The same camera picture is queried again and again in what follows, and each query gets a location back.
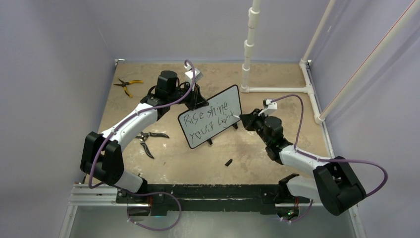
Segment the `small black-framed whiteboard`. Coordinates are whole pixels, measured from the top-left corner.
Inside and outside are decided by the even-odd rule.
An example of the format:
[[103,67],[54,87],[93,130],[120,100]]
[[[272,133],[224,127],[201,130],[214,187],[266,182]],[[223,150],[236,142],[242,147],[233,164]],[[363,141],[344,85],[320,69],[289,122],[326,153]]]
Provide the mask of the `small black-framed whiteboard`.
[[178,116],[178,122],[189,148],[194,149],[211,140],[240,119],[242,114],[238,85],[232,85],[208,99],[209,105],[188,110]]

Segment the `black marker cap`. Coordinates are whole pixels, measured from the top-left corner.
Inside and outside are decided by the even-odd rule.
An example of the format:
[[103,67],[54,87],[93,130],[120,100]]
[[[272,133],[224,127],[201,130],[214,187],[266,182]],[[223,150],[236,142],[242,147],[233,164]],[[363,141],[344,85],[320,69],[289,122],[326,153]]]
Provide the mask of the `black marker cap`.
[[233,162],[233,159],[229,159],[224,165],[228,167]]

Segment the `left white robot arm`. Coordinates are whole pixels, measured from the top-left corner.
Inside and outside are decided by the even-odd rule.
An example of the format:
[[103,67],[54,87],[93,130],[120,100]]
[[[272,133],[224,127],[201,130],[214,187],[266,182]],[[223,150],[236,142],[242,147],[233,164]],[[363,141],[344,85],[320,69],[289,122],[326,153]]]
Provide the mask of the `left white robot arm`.
[[90,132],[84,142],[80,169],[90,179],[117,186],[128,191],[128,196],[141,203],[148,196],[147,181],[125,169],[122,152],[146,127],[157,122],[172,105],[185,104],[189,109],[208,105],[197,82],[203,74],[198,69],[185,72],[186,80],[179,83],[176,72],[164,70],[137,107],[113,127],[101,132]]

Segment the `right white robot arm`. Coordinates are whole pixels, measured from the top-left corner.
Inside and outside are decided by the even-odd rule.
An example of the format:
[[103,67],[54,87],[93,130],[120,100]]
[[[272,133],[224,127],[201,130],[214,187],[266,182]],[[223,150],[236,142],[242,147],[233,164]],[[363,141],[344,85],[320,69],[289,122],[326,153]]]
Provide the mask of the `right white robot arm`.
[[265,144],[268,157],[281,165],[294,167],[311,175],[294,176],[278,188],[279,198],[285,202],[305,197],[321,202],[332,215],[338,216],[367,198],[362,183],[349,165],[349,160],[338,156],[326,158],[301,151],[283,135],[280,118],[266,116],[255,109],[238,116],[244,129],[254,131]]

